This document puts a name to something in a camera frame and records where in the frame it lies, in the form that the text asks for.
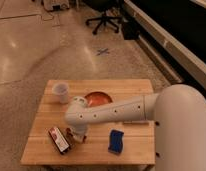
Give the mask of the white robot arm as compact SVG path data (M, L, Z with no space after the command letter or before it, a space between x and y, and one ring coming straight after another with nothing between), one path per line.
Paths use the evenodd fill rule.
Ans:
M74 97L65 120L76 135L92 123L144 121L155 124L155 171L206 171L206 98L176 84L159 93L89 107Z

